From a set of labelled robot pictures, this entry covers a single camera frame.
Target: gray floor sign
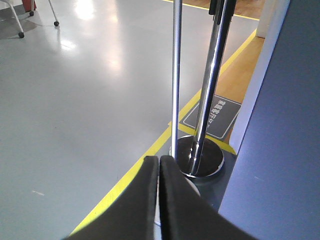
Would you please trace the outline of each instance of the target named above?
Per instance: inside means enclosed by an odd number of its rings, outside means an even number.
[[[223,140],[239,113],[241,104],[221,96],[215,95],[212,101],[207,135],[216,139]],[[190,110],[190,112],[182,119],[182,124],[195,128],[199,102]]]

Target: blue wall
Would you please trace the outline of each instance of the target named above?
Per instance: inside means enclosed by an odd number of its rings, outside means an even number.
[[[320,240],[320,1],[291,0],[220,214],[261,240]]]

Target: red object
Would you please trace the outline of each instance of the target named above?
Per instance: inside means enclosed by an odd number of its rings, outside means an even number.
[[[30,12],[31,11],[31,0],[22,0],[22,4],[23,4],[23,7],[24,7],[24,10],[26,12]],[[36,10],[37,6],[36,6],[36,2],[34,2],[34,10]]]

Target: chrome stanchion pole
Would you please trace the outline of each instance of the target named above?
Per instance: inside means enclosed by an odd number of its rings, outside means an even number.
[[[179,83],[181,52],[182,0],[173,1],[173,49],[172,49],[172,125],[170,154],[177,159],[179,124]]]
[[[211,4],[215,14],[194,136],[178,140],[177,163],[181,171],[192,178],[211,176],[224,163],[221,149],[206,138],[206,131],[236,0],[212,0]]]

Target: metal pole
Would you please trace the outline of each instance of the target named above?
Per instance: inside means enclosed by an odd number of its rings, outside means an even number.
[[[171,156],[177,159],[182,0],[173,1]]]
[[[211,104],[215,94],[230,21],[235,6],[236,0],[217,1],[211,41],[203,77],[199,110],[188,164],[189,174],[192,176],[197,174],[201,162]]]

